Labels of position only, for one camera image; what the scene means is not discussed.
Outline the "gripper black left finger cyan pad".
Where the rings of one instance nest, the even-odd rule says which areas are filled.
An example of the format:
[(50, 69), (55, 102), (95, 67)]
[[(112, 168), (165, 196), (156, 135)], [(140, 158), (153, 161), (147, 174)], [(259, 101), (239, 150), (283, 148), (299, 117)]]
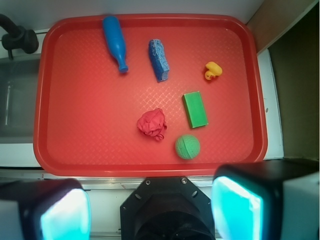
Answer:
[(77, 180), (1, 183), (2, 240), (88, 240), (90, 231), (89, 196)]

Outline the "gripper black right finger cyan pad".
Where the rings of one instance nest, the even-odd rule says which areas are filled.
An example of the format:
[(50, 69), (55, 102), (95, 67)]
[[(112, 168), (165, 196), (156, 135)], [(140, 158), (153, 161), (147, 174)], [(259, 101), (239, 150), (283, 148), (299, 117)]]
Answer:
[(320, 163), (276, 159), (220, 166), (211, 209), (224, 240), (317, 240)]

